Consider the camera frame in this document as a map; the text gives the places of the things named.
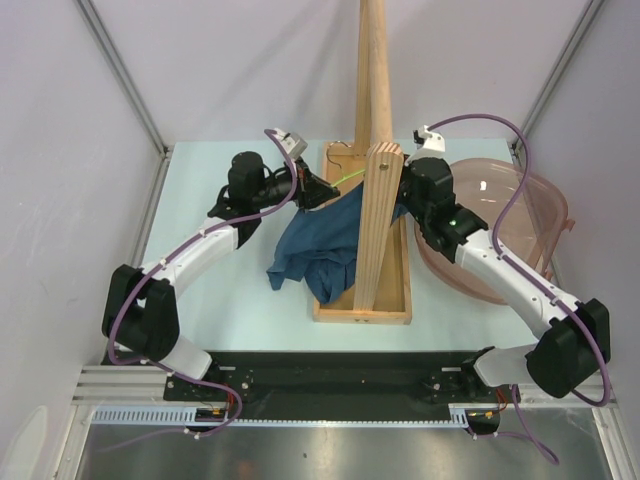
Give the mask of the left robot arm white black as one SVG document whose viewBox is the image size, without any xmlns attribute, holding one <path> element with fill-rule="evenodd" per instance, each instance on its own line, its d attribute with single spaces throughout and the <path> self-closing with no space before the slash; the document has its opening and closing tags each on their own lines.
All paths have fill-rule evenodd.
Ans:
<svg viewBox="0 0 640 480">
<path fill-rule="evenodd" d="M 197 398 L 214 397 L 220 374 L 212 358 L 180 332 L 178 299 L 207 269 L 243 246 L 268 210 L 289 201 L 302 211 L 338 198 L 340 191 L 313 174 L 301 159 L 287 158 L 272 171 L 252 151 L 235 155 L 228 182 L 191 238 L 146 267 L 123 264 L 112 274 L 102 333 L 142 359 L 186 375 Z"/>
</svg>

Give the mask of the green hanger with metal hook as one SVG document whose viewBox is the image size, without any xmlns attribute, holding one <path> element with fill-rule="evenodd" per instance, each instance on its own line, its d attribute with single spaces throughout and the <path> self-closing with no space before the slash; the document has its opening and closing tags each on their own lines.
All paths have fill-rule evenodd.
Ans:
<svg viewBox="0 0 640 480">
<path fill-rule="evenodd" d="M 331 182 L 331 186 L 333 188 L 337 188 L 340 185 L 342 185 L 343 183 L 351 180 L 352 178 L 355 178 L 355 177 L 360 176 L 360 175 L 364 175 L 365 172 L 366 172 L 366 169 L 363 168 L 363 169 L 351 172 L 349 174 L 345 174 L 342 165 L 340 163 L 338 163 L 338 162 L 336 162 L 336 161 L 331 159 L 330 150 L 334 145 L 341 145 L 341 146 L 344 146 L 344 147 L 347 147 L 347 148 L 349 148 L 350 145 L 348 143 L 346 143 L 345 141 L 335 140 L 335 141 L 329 142 L 326 145 L 326 148 L 325 148 L 325 160 L 330 165 L 336 166 L 339 169 L 339 172 L 341 173 L 341 177 L 338 180 Z"/>
</svg>

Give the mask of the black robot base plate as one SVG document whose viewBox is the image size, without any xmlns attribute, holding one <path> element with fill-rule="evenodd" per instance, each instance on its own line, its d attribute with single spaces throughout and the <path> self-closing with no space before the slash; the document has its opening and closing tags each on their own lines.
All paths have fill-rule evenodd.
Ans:
<svg viewBox="0 0 640 480">
<path fill-rule="evenodd" d="M 470 351 L 391 353 L 218 352 L 207 383 L 234 389 L 244 420 L 443 420 L 451 404 L 503 407 L 514 394 L 488 387 Z"/>
</svg>

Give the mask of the dark blue t shirt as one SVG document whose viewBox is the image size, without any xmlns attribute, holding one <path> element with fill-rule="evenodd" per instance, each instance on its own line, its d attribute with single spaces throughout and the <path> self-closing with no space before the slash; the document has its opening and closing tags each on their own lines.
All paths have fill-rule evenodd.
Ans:
<svg viewBox="0 0 640 480">
<path fill-rule="evenodd" d="M 278 241 L 266 274 L 278 291 L 287 280 L 304 281 L 322 305 L 355 283 L 363 186 L 315 211 L 299 211 Z"/>
</svg>

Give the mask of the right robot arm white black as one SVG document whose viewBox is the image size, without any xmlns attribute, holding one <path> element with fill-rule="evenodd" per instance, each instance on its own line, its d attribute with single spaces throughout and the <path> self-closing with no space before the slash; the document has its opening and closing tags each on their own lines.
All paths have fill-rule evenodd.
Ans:
<svg viewBox="0 0 640 480">
<path fill-rule="evenodd" d="M 494 230 L 456 200 L 453 175 L 440 158 L 409 159 L 397 196 L 426 244 L 494 290 L 525 322 L 537 342 L 509 349 L 487 347 L 461 376 L 463 393 L 484 401 L 498 386 L 534 383 L 563 398 L 611 358 L 610 315 L 597 299 L 564 292 L 510 251 Z"/>
</svg>

